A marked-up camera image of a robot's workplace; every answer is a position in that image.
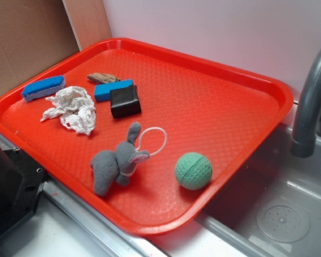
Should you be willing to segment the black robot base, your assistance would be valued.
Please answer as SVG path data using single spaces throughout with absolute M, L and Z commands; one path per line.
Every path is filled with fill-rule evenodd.
M 0 240 L 34 216 L 46 174 L 22 149 L 0 147 Z

